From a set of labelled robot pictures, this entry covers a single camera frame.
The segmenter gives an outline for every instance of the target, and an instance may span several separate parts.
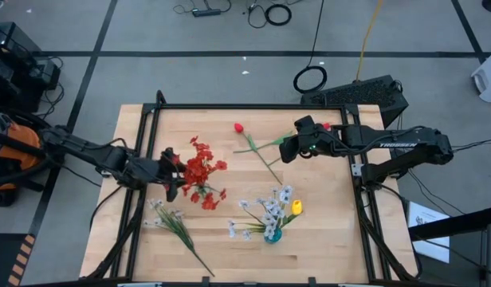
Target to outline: white paper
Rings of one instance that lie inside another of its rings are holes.
[[[438,220],[446,219],[449,216],[431,210],[430,208],[418,205],[417,203],[410,202],[409,213],[408,213],[408,226],[417,226],[425,223],[435,222]],[[450,246],[450,238],[434,238],[429,240],[430,242],[435,242],[443,246]],[[444,247],[436,246],[428,242],[418,241],[414,242],[415,251],[419,254],[425,255],[427,257],[449,263],[450,262],[450,251]]]

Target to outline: blue vase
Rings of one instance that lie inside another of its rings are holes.
[[[274,243],[280,241],[282,237],[283,237],[283,230],[281,230],[281,228],[276,228],[274,231],[274,236],[272,237],[272,239],[269,239],[266,236],[264,236],[263,238],[265,239],[265,242],[270,243],[270,244],[274,244]]]

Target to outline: wooden table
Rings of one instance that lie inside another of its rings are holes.
[[[125,138],[129,146],[134,146],[136,140],[140,111],[141,105],[124,105],[120,111],[115,137]],[[359,112],[361,124],[383,128],[377,106],[359,106]],[[181,154],[182,161],[186,161],[195,155],[189,140],[199,136],[200,142],[211,146],[214,160],[223,159],[228,163],[227,171],[210,176],[210,185],[228,190],[228,198],[219,203],[217,210],[203,210],[182,195],[168,205],[185,212],[185,223],[196,250],[216,275],[211,281],[304,283],[308,282],[308,277],[315,277],[319,283],[367,282],[346,158],[298,157],[290,164],[275,163],[272,168],[283,184],[294,188],[294,198],[302,200],[304,213],[284,229],[283,238],[275,245],[265,243],[259,234],[255,234],[250,242],[243,241],[240,236],[229,237],[229,219],[250,221],[238,206],[238,200],[266,198],[270,196],[271,188],[278,186],[254,153],[232,152],[248,148],[244,137],[234,131],[234,123],[243,124],[245,132],[252,135],[257,145],[262,145],[295,131],[293,122],[307,115],[311,115],[315,122],[341,124],[340,114],[329,110],[161,111],[155,159],[159,158],[164,148],[173,147],[176,153]],[[148,131],[149,128],[144,137],[143,155]],[[280,156],[277,147],[267,147],[261,153],[267,162]],[[370,163],[381,163],[390,158],[386,149],[370,151],[367,156]],[[385,184],[395,190],[398,188],[393,179],[388,179]],[[105,179],[99,200],[115,188],[113,179]],[[115,195],[97,213],[81,276],[91,273],[114,244],[124,194],[121,191]],[[407,270],[416,274],[417,267],[401,202],[388,191],[377,191],[376,198],[385,242]],[[163,187],[149,185],[147,199],[165,199]],[[258,206],[254,206],[252,212],[261,215]],[[145,208],[143,218],[152,220],[153,213]],[[381,278],[378,252],[372,241],[371,249],[376,276]],[[129,246],[125,246],[120,273],[124,273],[128,252]],[[205,276],[210,275],[176,236],[153,226],[141,227],[134,281],[193,282],[201,281]]]

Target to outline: yellow tulip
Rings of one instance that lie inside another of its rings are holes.
[[[302,213],[302,201],[294,200],[292,203],[292,214],[299,215]]]

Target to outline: yellow cable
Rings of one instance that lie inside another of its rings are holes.
[[[363,49],[362,49],[362,51],[360,52],[359,68],[357,69],[357,75],[355,76],[355,79],[356,79],[357,81],[359,80],[360,70],[361,70],[361,68],[363,67],[363,57],[364,57],[364,50],[366,49],[367,37],[370,35],[371,28],[372,28],[372,27],[373,27],[373,25],[375,24],[376,16],[379,14],[380,7],[382,6],[382,2],[383,2],[383,0],[379,0],[379,3],[376,5],[375,12],[373,13],[373,17],[371,18],[371,21],[370,21],[370,26],[367,28],[366,37],[364,37],[364,41],[363,41]]]

